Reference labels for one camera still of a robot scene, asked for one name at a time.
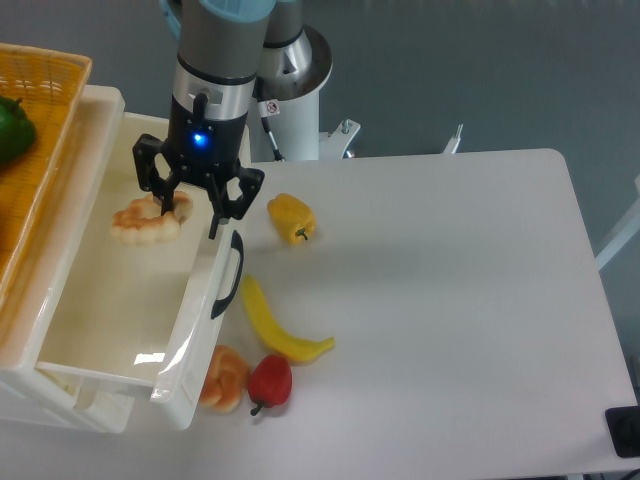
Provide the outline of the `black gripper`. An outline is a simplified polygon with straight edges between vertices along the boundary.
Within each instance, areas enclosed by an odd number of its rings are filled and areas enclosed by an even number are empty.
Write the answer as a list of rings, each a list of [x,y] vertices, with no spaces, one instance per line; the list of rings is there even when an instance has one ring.
[[[204,188],[206,181],[213,208],[209,238],[216,237],[221,224],[245,216],[265,179],[262,170],[239,165],[246,119],[244,114],[231,120],[205,118],[197,123],[193,112],[173,98],[165,141],[150,134],[138,138],[132,148],[138,185],[152,194],[162,216],[174,210],[174,193],[180,182]],[[158,156],[170,167],[166,178],[157,168]]]

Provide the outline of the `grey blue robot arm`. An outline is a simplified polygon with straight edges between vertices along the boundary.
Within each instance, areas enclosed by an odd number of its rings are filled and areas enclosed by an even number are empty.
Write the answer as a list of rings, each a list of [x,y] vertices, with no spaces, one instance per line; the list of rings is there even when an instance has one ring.
[[[208,194],[211,237],[243,218],[264,180],[239,159],[260,61],[302,32],[298,1],[182,2],[167,136],[143,134],[132,148],[139,186],[163,214],[186,183]]]

